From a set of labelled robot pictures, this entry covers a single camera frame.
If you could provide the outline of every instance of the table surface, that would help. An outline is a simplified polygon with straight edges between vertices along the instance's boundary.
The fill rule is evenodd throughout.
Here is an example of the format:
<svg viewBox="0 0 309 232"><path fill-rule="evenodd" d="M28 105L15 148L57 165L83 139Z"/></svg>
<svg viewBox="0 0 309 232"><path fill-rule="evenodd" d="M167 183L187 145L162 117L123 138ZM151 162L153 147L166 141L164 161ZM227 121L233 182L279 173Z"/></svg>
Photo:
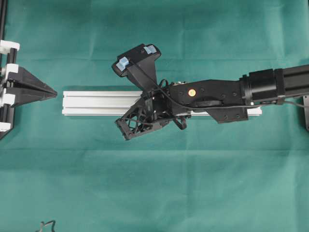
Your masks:
<svg viewBox="0 0 309 232"><path fill-rule="evenodd" d="M135 89L111 65L141 43L161 50L170 82L308 64L307 0L9 0L5 39L58 97L18 107L0 143L1 231L309 229L302 109L192 118L129 142L116 117L61 114L64 90Z"/></svg>

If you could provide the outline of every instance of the aluminum profile rail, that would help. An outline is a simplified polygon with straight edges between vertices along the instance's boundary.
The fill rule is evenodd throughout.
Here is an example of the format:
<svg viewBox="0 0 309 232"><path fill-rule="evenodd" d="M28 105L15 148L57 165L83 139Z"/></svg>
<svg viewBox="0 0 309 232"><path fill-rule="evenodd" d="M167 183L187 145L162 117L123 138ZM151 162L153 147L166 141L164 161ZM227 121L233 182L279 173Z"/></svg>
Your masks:
<svg viewBox="0 0 309 232"><path fill-rule="evenodd" d="M64 91L62 114L66 116L122 116L140 98L141 91ZM259 116L261 108L248 109ZM192 116L209 116L207 112Z"/></svg>

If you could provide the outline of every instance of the small black wire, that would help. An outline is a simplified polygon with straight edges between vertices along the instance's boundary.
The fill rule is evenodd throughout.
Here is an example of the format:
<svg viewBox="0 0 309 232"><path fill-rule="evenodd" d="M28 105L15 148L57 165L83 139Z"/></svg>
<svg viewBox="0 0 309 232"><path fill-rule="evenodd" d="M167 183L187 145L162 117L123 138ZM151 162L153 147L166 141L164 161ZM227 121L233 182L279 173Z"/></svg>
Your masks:
<svg viewBox="0 0 309 232"><path fill-rule="evenodd" d="M295 106L298 106L298 107L301 107L301 108L305 108L305 109L308 109L308 108L309 108L309 106L302 105L302 104L298 104L298 103L296 103L296 102L294 102L294 101L284 101L283 103L295 105Z"/></svg>
<svg viewBox="0 0 309 232"><path fill-rule="evenodd" d="M257 108L260 106L266 106L266 105L275 105L275 103L267 103L267 104L258 104L258 105L227 105L227 106L208 106L208 107L190 107L186 105L182 105L173 98L171 98L140 66L138 66L135 62L132 60L129 60L131 64L133 64L138 70L140 70L149 80L153 82L153 84L159 89L171 102L174 104L189 109L189 110L207 110L207 109L229 109L229 108Z"/></svg>

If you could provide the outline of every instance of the metal rod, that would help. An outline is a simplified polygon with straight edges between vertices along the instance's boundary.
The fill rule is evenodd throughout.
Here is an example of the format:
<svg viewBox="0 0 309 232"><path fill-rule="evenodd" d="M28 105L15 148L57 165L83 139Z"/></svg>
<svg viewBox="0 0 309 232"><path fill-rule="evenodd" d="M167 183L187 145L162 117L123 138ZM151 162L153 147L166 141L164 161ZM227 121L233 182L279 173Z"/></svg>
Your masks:
<svg viewBox="0 0 309 232"><path fill-rule="evenodd" d="M62 114L66 116L122 116L140 98L141 91L64 91ZM261 108L248 109L250 116ZM192 116L209 116L207 112Z"/></svg>
<svg viewBox="0 0 309 232"><path fill-rule="evenodd" d="M7 0L1 0L0 40L4 39L6 9L7 9ZM1 62L2 62L2 54L0 54L0 65Z"/></svg>

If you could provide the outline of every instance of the orange dot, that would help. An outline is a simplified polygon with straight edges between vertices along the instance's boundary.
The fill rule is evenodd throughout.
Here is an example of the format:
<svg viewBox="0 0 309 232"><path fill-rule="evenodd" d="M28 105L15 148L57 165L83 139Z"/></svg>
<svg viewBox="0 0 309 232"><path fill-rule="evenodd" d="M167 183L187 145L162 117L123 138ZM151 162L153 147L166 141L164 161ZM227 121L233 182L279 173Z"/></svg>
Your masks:
<svg viewBox="0 0 309 232"><path fill-rule="evenodd" d="M197 92L195 91L195 89L191 89L189 90L188 94L190 97L194 97L197 94Z"/></svg>

